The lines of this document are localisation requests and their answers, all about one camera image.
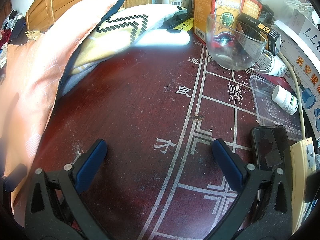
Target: white cable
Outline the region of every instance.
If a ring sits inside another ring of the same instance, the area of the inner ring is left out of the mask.
[[[289,61],[286,59],[286,57],[282,54],[281,51],[278,52],[278,55],[280,56],[280,58],[282,59],[282,61],[285,63],[285,65],[288,67],[292,79],[294,81],[294,85],[296,87],[296,94],[298,97],[298,102],[299,102],[299,113],[300,113],[300,124],[301,124],[301,133],[302,133],[302,139],[306,138],[306,129],[304,127],[304,118],[303,118],[303,111],[302,111],[302,101],[301,101],[301,95],[300,95],[300,90],[299,90],[299,85],[298,85],[298,81],[297,81],[297,77],[296,74],[291,66],[291,64],[289,63]]]

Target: black box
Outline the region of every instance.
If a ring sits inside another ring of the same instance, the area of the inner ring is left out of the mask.
[[[281,34],[276,32],[274,29],[266,26],[265,23],[250,17],[245,13],[241,13],[237,20],[245,23],[259,32],[267,41],[266,49],[269,50],[273,56],[277,55],[280,50]]]

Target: orange box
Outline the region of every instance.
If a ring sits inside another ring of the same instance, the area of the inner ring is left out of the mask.
[[[261,8],[262,5],[257,0],[194,0],[193,32],[202,42],[205,42],[205,29],[209,14],[220,15],[216,17],[216,21],[235,29],[235,20],[241,12],[257,19]],[[217,30],[214,35],[218,39],[223,34],[229,35],[229,41],[233,41],[234,33],[227,28]]]

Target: clear glass mug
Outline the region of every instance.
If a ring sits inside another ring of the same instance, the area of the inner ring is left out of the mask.
[[[223,68],[253,67],[259,73],[268,73],[274,67],[274,56],[265,49],[266,39],[249,25],[234,20],[231,13],[208,16],[205,43],[213,60]],[[257,65],[259,57],[269,57],[271,64]]]

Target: white bottle cap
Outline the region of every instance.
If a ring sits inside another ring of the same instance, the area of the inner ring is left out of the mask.
[[[275,101],[278,105],[281,105],[287,96],[287,90],[279,85],[276,86],[275,90],[272,93],[272,100]]]

